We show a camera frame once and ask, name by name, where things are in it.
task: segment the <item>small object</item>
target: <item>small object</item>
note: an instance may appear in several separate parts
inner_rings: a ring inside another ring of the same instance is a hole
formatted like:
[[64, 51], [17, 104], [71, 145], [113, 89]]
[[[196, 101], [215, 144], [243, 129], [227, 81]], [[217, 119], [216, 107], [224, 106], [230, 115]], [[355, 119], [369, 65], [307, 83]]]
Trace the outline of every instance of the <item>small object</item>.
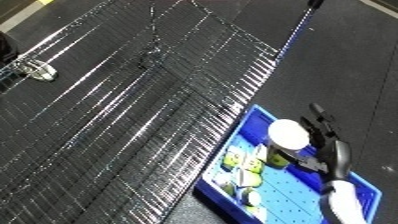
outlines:
[[232, 176], [230, 173], [217, 173], [216, 176], [213, 178], [213, 182], [217, 184], [217, 186], [219, 186], [228, 195], [235, 195], [236, 186], [232, 183]]
[[254, 149], [254, 155], [256, 155], [256, 158], [262, 162], [267, 162], [268, 147], [264, 144], [257, 145], [257, 147]]
[[309, 144], [308, 132], [297, 122], [280, 119], [268, 128], [268, 160], [267, 164], [275, 168], [284, 168], [289, 162], [278, 154], [278, 151], [294, 151]]
[[263, 180], [261, 175], [244, 169], [236, 171], [235, 183], [238, 187], [259, 187]]
[[245, 153], [236, 146], [230, 146], [224, 155], [221, 166], [227, 170], [231, 171], [234, 167], [242, 164], [245, 158]]
[[266, 223], [267, 220], [267, 209], [264, 207], [245, 206], [246, 211], [250, 212], [254, 217], [260, 220], [262, 223]]
[[263, 167], [264, 165], [261, 160], [252, 155], [247, 155], [242, 165], [243, 169], [253, 173], [261, 173], [263, 171]]
[[242, 204], [248, 206], [258, 206], [261, 203], [261, 195], [251, 187], [245, 188], [240, 192]]
[[38, 81], [52, 82], [58, 76], [55, 68], [43, 61], [32, 59], [24, 62], [17, 62], [15, 65], [18, 71]]

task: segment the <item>black mat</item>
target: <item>black mat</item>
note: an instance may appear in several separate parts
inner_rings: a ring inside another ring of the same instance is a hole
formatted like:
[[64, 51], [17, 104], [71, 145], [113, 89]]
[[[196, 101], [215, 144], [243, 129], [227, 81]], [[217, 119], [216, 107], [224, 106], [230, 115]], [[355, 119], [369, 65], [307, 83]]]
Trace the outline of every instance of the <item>black mat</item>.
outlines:
[[[27, 49], [96, 3], [58, 0], [10, 33]], [[275, 45], [283, 40], [303, 4], [253, 0], [236, 22]], [[355, 171], [384, 193], [376, 224], [398, 223], [398, 58], [392, 58], [397, 25], [397, 20], [359, 1], [326, 1], [311, 29], [253, 101], [284, 118], [306, 114], [310, 102], [332, 112], [353, 147]], [[273, 35], [266, 35], [268, 29]], [[191, 194], [182, 199], [168, 222], [227, 223]]]

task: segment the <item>reflective black surface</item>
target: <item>reflective black surface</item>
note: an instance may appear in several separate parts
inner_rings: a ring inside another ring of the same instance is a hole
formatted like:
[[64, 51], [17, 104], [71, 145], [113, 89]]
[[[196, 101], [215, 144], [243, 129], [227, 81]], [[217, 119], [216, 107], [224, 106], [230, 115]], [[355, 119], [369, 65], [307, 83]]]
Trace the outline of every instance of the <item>reflective black surface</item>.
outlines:
[[[13, 29], [22, 49], [71, 22], [97, 1], [58, 0]], [[237, 25], [279, 46], [304, 1], [207, 2]], [[354, 171], [384, 195], [374, 223], [398, 223], [398, 20], [359, 1], [326, 1], [254, 103], [298, 119], [310, 102], [334, 114], [354, 150]], [[166, 223], [229, 223], [188, 192]]]

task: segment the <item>blue tray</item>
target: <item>blue tray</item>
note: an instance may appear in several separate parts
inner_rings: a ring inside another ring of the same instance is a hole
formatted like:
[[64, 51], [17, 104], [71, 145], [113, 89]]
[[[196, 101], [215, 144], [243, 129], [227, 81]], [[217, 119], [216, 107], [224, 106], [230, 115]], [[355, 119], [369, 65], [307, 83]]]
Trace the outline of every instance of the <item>blue tray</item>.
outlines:
[[[239, 201], [213, 183], [212, 179], [217, 173], [225, 172], [221, 168], [221, 161], [226, 149], [234, 145], [246, 152], [252, 152], [255, 146], [266, 141], [268, 126], [274, 120], [276, 118], [273, 115], [254, 105], [204, 171], [196, 188], [239, 223], [327, 223], [318, 206], [321, 181], [315, 173], [308, 174], [294, 166], [288, 166], [285, 170], [266, 166], [262, 172], [263, 184], [257, 188], [262, 197], [261, 207], [267, 209], [267, 218], [262, 221], [247, 212]], [[315, 149], [309, 146], [301, 153], [314, 152]], [[382, 193], [355, 173], [350, 174], [350, 180], [356, 186], [357, 197], [362, 204], [367, 222], [372, 223]]]

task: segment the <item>white paper cup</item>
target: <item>white paper cup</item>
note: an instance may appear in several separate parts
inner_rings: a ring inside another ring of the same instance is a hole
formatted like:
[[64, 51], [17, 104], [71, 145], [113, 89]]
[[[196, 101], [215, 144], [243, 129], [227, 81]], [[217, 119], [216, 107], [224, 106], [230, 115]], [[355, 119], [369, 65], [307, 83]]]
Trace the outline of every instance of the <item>white paper cup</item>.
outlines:
[[268, 159], [267, 164], [283, 168], [289, 164], [278, 154], [279, 150], [299, 152], [309, 144], [308, 132], [296, 121], [280, 119], [268, 128]]
[[238, 169], [236, 171], [235, 182], [238, 187], [259, 187], [263, 180], [258, 173]]
[[256, 156], [257, 159], [263, 161], [264, 163], [267, 162], [268, 147], [263, 144], [259, 144], [254, 149], [254, 155]]

